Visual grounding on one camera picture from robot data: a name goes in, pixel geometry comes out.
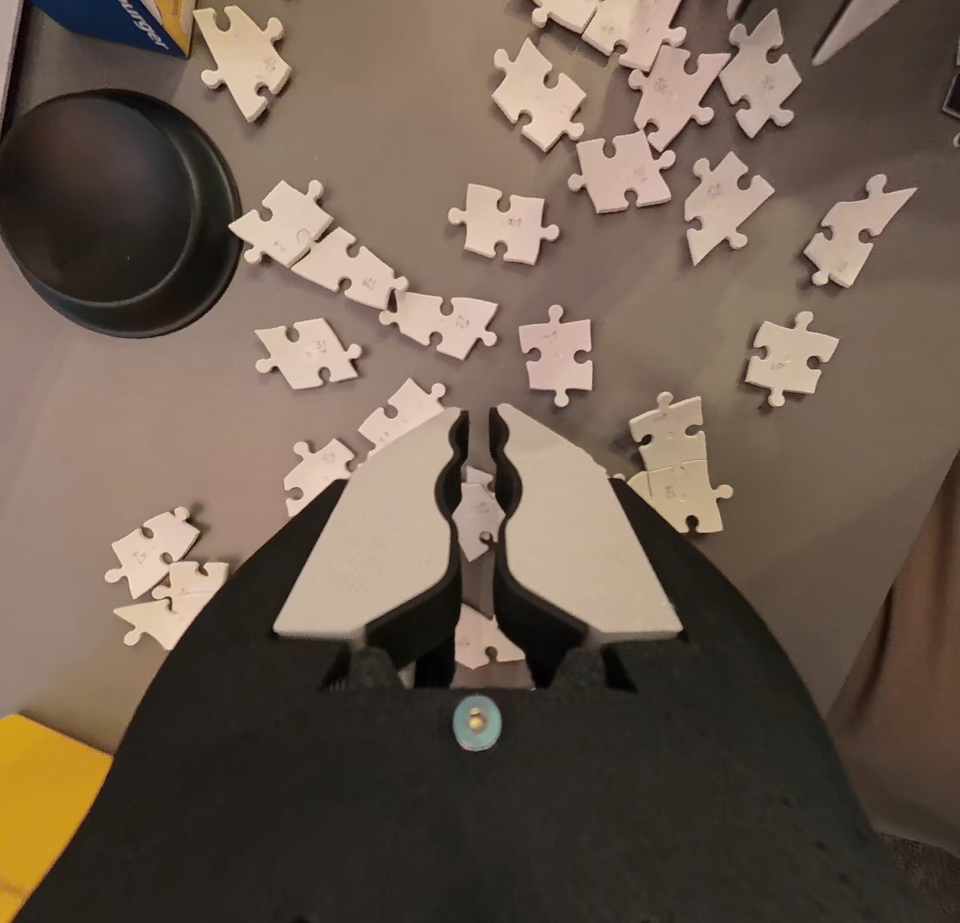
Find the white two-knob puzzle piece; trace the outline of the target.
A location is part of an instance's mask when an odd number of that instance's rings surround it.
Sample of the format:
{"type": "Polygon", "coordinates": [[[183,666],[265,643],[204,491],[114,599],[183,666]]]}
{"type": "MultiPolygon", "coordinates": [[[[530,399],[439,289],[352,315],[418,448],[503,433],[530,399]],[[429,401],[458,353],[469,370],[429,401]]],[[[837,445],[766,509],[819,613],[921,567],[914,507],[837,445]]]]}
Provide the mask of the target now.
{"type": "Polygon", "coordinates": [[[593,348],[592,322],[565,322],[563,315],[561,305],[551,305],[547,322],[518,327],[521,351],[539,353],[538,359],[526,363],[530,389],[551,391],[559,409],[570,403],[570,390],[591,391],[594,386],[593,361],[576,358],[578,353],[589,353],[593,348]]]}

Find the person's beige trousers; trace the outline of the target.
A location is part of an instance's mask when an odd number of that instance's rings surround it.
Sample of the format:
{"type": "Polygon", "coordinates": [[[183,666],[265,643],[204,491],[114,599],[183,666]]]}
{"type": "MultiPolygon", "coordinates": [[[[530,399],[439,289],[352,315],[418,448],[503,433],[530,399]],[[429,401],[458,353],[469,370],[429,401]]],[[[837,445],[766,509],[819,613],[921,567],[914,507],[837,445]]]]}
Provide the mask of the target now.
{"type": "Polygon", "coordinates": [[[958,457],[827,725],[873,825],[958,856],[958,457]]]}

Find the yellow box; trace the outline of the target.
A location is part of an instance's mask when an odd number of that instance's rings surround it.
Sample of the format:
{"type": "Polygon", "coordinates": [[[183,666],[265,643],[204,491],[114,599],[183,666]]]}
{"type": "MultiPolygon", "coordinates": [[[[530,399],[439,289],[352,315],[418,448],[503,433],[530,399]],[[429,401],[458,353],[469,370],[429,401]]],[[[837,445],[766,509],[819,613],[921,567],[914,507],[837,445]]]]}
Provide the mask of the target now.
{"type": "Polygon", "coordinates": [[[12,921],[63,853],[113,757],[21,714],[1,720],[1,920],[12,921]]]}

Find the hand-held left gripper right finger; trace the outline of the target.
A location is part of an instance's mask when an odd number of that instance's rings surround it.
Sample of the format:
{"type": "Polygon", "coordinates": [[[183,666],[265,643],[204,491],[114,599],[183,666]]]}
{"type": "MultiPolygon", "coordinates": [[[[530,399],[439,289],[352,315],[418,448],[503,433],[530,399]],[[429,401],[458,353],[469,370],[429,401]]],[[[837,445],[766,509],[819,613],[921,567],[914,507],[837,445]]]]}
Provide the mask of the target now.
{"type": "Polygon", "coordinates": [[[488,413],[495,497],[494,614],[534,688],[567,655],[674,640],[683,630],[618,483],[566,437],[510,403],[488,413]]]}

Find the black round stand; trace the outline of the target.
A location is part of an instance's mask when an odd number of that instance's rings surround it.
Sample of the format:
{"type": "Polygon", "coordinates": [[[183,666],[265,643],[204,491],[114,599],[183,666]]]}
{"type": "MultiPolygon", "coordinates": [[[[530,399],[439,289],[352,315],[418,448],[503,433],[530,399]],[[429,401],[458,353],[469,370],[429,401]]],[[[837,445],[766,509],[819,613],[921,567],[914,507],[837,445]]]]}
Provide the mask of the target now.
{"type": "Polygon", "coordinates": [[[36,294],[119,339],[186,328],[221,298],[241,196],[190,116],[128,89],[48,99],[2,139],[2,241],[36,294]]]}

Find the white puzzle pieces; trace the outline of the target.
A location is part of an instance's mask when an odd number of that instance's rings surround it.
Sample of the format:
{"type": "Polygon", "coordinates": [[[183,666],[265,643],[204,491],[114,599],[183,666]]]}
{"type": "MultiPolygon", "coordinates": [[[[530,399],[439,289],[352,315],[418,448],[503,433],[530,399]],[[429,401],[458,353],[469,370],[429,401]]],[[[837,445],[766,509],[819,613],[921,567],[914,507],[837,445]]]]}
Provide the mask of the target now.
{"type": "Polygon", "coordinates": [[[594,456],[622,451],[628,418],[670,391],[678,442],[646,429],[621,457],[643,498],[685,532],[729,534],[712,552],[743,583],[808,680],[854,664],[880,588],[906,549],[901,512],[921,461],[916,375],[921,287],[910,278],[920,215],[894,216],[893,240],[847,294],[832,240],[863,253],[923,167],[901,146],[916,123],[898,108],[891,34],[801,74],[799,121],[758,138],[725,110],[684,120],[655,149],[625,117],[629,70],[591,59],[552,73],[544,33],[514,31],[494,62],[467,43],[493,10],[429,38],[412,15],[412,65],[383,80],[347,69],[350,44],[302,63],[333,112],[319,163],[355,223],[359,197],[397,242],[376,257],[342,220],[318,240],[290,235],[242,278],[282,275],[234,322],[126,351],[110,365],[98,431],[98,494],[115,523],[151,517],[219,465],[219,508],[258,535],[280,520],[281,425],[318,445],[316,484],[289,479],[287,513],[359,464],[346,433],[380,450],[443,407],[502,399],[594,456]],[[519,327],[588,319],[590,391],[532,390],[519,327]]]}

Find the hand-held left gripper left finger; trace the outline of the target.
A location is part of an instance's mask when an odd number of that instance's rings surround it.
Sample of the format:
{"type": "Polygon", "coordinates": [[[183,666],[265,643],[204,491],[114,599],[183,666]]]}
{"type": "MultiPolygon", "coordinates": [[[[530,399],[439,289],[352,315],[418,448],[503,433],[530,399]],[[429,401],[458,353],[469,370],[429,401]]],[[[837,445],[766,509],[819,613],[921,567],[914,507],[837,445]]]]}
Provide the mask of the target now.
{"type": "Polygon", "coordinates": [[[302,560],[285,561],[290,586],[271,626],[292,642],[376,648],[415,688],[449,688],[462,608],[460,551],[452,522],[470,416],[452,406],[369,458],[324,516],[291,521],[302,560]]]}

